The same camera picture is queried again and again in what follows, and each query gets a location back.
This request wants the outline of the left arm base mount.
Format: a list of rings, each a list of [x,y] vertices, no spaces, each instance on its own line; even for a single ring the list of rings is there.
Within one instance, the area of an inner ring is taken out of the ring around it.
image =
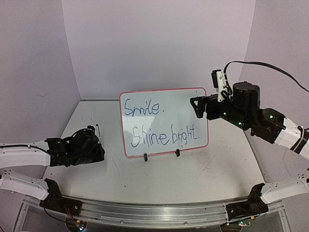
[[[71,216],[79,216],[82,202],[64,197],[56,181],[46,178],[47,197],[40,201],[40,207]]]

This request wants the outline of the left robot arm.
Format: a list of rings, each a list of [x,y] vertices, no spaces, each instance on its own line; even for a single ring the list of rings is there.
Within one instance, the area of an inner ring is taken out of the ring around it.
[[[65,200],[55,181],[36,179],[12,171],[22,166],[77,166],[105,160],[105,151],[95,128],[76,131],[65,138],[47,138],[29,144],[2,144],[0,146],[0,188],[46,200],[55,211],[65,207]]]

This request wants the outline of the right black whiteboard stand clip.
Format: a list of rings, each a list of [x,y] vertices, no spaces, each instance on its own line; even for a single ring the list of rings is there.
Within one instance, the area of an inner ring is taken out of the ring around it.
[[[180,150],[177,149],[176,152],[175,152],[175,154],[176,154],[176,157],[179,157],[179,156],[180,156]]]

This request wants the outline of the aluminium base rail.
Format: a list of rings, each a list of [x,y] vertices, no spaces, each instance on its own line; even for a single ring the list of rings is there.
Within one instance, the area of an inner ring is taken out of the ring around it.
[[[142,203],[115,203],[107,201],[89,200],[69,197],[82,202],[79,216],[73,216],[86,222],[95,222],[107,225],[133,227],[133,228],[186,228],[203,227],[215,224],[233,223],[265,218],[267,215],[277,213],[285,218],[285,209],[281,201],[268,204],[268,212],[259,216],[241,218],[228,222],[226,205],[247,200],[238,198],[214,202],[201,203],[175,203],[175,204],[142,204]],[[48,210],[48,213],[59,216],[61,220],[69,218],[67,213]]]

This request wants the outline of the whiteboard marker pen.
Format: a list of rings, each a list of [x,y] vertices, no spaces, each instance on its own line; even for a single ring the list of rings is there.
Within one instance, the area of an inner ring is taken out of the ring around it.
[[[97,137],[99,139],[99,142],[101,143],[101,136],[100,136],[100,131],[99,131],[99,125],[96,124],[96,132],[97,132]]]

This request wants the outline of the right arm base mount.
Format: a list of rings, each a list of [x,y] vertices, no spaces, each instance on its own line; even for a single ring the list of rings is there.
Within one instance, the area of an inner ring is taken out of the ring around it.
[[[250,218],[251,216],[259,216],[268,212],[268,205],[261,199],[261,191],[264,185],[265,183],[261,183],[253,186],[247,200],[226,205],[228,222],[241,218]]]

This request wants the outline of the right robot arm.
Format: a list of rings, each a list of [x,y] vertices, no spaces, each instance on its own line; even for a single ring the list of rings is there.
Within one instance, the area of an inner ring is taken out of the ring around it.
[[[271,144],[283,146],[296,154],[309,157],[309,132],[284,114],[272,108],[260,108],[260,88],[248,82],[233,85],[233,96],[227,92],[195,97],[190,103],[197,118],[221,118],[243,131],[250,130]],[[309,179],[302,175],[277,183],[262,183],[252,187],[248,202],[272,203],[309,191]]]

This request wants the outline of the pink framed whiteboard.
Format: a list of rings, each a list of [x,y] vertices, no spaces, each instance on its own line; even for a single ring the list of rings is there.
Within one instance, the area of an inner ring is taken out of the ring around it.
[[[207,147],[208,121],[197,118],[190,102],[206,93],[194,87],[120,94],[125,155],[133,158]]]

